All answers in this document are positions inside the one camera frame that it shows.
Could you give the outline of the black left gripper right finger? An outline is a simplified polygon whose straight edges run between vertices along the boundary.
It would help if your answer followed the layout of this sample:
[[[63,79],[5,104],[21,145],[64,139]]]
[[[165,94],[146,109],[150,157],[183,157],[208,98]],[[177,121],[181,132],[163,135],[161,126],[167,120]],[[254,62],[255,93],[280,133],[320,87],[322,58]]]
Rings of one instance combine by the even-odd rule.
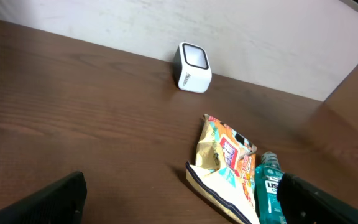
[[[279,181],[277,199],[287,223],[358,224],[358,209],[293,174]]]

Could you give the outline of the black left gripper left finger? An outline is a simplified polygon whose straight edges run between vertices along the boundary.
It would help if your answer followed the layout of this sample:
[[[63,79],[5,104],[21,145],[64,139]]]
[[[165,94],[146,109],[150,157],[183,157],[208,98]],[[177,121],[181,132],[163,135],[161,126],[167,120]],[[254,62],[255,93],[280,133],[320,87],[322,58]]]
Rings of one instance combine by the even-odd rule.
[[[87,196],[84,174],[73,172],[0,210],[0,223],[81,223]]]

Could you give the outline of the blue Listerine mouthwash bottle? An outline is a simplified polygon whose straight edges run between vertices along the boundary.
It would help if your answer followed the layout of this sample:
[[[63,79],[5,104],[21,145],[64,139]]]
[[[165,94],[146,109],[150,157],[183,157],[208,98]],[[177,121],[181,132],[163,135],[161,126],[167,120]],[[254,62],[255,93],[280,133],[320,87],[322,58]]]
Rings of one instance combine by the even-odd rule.
[[[255,168],[255,189],[259,206],[259,221],[264,224],[286,224],[280,202],[277,199],[278,185],[283,172],[278,157],[266,152]]]

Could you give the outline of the orange white snack bag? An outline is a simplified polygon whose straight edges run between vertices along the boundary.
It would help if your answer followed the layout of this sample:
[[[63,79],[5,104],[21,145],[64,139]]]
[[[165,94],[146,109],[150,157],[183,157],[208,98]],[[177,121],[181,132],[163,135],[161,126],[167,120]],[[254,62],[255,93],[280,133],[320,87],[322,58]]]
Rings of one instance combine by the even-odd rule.
[[[250,140],[205,114],[195,163],[186,163],[186,179],[237,223],[258,224],[254,198],[256,151],[257,146]]]

